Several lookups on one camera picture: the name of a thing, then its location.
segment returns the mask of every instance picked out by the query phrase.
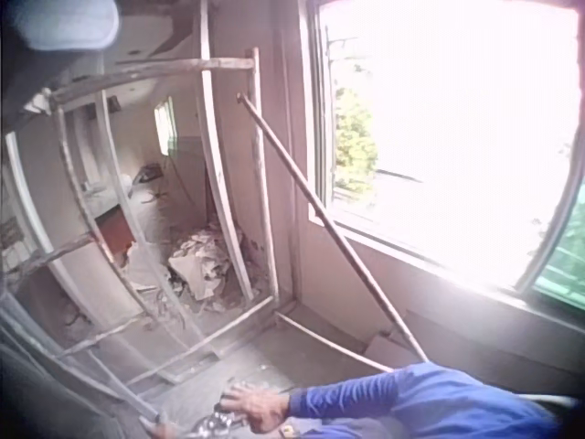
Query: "window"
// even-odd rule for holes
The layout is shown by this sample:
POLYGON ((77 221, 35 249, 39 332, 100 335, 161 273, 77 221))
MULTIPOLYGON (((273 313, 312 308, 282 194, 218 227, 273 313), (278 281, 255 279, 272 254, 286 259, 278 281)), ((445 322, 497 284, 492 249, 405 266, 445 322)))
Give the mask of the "window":
POLYGON ((169 98, 154 109, 158 144, 163 155, 176 148, 175 113, 173 112, 173 98, 169 98))
POLYGON ((585 187, 581 186, 575 207, 562 237, 537 279, 543 294, 585 309, 585 187))
POLYGON ((360 233, 514 285, 568 176, 577 13, 506 0, 338 0, 314 12, 325 205, 360 233))

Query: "concrete floor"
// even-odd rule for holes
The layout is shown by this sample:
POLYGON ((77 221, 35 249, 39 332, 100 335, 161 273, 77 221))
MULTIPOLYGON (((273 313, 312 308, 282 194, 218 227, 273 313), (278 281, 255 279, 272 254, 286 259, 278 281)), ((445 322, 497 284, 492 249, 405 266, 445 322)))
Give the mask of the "concrete floor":
MULTIPOLYGON (((297 306, 290 316, 342 346, 355 350, 362 348, 359 342, 330 326, 304 306, 297 306)), ((281 327, 269 327, 191 380, 151 399, 150 403, 164 410, 174 422, 191 428, 212 413, 221 393, 233 382, 245 380, 276 391, 287 391, 373 373, 376 371, 370 367, 326 347, 296 328, 282 324, 281 327)), ((314 424, 300 420, 292 420, 291 423, 300 429, 314 424)), ((255 436, 245 428, 232 435, 233 438, 255 436)))

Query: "green tree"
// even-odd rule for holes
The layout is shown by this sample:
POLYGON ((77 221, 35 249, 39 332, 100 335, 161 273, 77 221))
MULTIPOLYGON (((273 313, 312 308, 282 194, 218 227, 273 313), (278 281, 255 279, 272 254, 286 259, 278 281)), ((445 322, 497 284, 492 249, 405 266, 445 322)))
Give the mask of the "green tree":
POLYGON ((335 97, 335 185, 364 194, 372 188, 378 160, 372 112, 352 89, 342 87, 335 97))
POLYGON ((580 190, 567 228, 548 265, 564 273, 545 272, 549 280, 567 286, 570 291, 585 293, 585 187, 580 190))

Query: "room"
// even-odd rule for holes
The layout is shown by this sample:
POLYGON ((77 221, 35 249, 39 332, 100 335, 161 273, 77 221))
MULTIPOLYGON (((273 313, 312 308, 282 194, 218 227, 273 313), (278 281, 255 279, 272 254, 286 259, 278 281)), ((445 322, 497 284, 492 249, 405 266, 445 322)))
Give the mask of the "room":
MULTIPOLYGON (((429 359, 516 393, 575 395, 585 370, 578 2, 116 3, 113 42, 77 57, 51 92, 185 59, 250 61, 258 48, 262 118, 429 359)), ((3 132, 3 267, 18 288, 2 317, 28 322, 50 353, 34 355, 44 367, 115 393, 119 379, 142 415, 163 408, 194 423, 228 378, 256 372, 282 390, 372 373, 273 311, 384 367, 416 361, 266 133, 264 197, 258 125, 237 101, 247 75, 192 70, 64 103, 90 218, 54 114, 32 108, 3 132), (15 270, 91 222, 108 250, 90 233, 26 278, 15 270), (248 318, 275 289, 278 306, 248 318), (83 340, 92 348, 61 357, 83 340), (186 409, 203 382, 208 401, 186 409)))

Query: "rubble pile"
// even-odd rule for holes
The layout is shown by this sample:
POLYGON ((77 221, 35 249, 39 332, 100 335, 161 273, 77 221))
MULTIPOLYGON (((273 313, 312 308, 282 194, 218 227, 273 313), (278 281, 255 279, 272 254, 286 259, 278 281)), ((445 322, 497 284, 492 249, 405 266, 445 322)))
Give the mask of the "rubble pile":
POLYGON ((168 264, 187 283, 195 300, 221 294, 231 261, 219 225, 212 222, 181 242, 168 264))

